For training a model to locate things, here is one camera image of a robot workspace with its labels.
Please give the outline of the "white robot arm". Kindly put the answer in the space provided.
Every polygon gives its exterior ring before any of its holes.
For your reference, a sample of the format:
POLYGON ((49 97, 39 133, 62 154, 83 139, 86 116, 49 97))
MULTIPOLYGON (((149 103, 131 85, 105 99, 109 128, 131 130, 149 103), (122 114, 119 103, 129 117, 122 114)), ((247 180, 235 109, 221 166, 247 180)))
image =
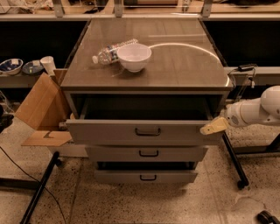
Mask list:
POLYGON ((280 125, 280 86, 267 88, 260 98, 227 105, 222 115, 199 131, 202 135, 211 135, 229 127, 240 128, 252 124, 280 125))

